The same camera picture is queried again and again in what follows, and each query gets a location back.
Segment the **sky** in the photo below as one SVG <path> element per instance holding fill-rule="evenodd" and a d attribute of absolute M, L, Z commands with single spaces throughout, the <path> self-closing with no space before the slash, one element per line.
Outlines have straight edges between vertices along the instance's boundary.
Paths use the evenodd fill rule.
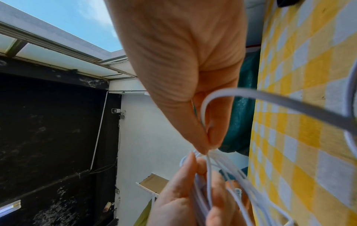
<path fill-rule="evenodd" d="M 122 49 L 104 0 L 0 0 L 100 48 Z"/>

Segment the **hand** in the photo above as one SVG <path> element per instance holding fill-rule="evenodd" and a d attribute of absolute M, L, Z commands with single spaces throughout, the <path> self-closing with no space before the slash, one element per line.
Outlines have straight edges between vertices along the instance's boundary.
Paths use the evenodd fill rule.
<path fill-rule="evenodd" d="M 219 147 L 233 97 L 209 104 L 206 129 L 199 112 L 209 93 L 237 87 L 247 34 L 244 1 L 106 3 L 136 74 L 171 124 L 203 154 Z"/>
<path fill-rule="evenodd" d="M 206 161 L 196 160 L 190 153 L 184 165 L 166 185 L 151 210 L 148 226 L 196 226 L 192 200 L 189 198 L 194 176 L 206 175 Z M 207 219 L 207 226 L 243 226 L 244 219 L 238 206 L 225 188 L 222 176 L 212 171 L 212 202 Z"/>

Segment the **teal plastic bag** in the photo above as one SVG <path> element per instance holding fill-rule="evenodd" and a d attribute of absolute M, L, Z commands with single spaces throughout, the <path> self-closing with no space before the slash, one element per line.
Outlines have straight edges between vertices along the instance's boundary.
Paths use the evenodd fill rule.
<path fill-rule="evenodd" d="M 238 87 L 257 89 L 259 61 L 260 50 L 246 56 L 239 73 Z M 254 99 L 234 98 L 228 132 L 219 150 L 249 155 L 254 106 Z"/>

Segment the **yellow checkered tablecloth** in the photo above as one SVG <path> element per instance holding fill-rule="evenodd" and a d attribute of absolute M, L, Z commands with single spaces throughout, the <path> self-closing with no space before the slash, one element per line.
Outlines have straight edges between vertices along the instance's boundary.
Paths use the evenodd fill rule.
<path fill-rule="evenodd" d="M 266 7 L 258 89 L 341 114 L 357 58 L 357 0 Z M 257 100 L 249 158 L 253 185 L 299 226 L 357 225 L 357 160 L 340 129 Z"/>

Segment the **black wall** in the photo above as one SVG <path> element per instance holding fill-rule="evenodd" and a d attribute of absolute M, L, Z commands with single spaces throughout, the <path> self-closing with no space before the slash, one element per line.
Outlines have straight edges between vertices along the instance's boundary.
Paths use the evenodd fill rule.
<path fill-rule="evenodd" d="M 114 201 L 116 167 L 88 170 L 105 95 L 0 70 L 0 205 L 22 200 L 0 225 L 90 226 L 103 219 L 104 205 Z M 110 108 L 120 108 L 119 95 L 108 95 L 95 168 L 115 162 L 119 116 Z"/>

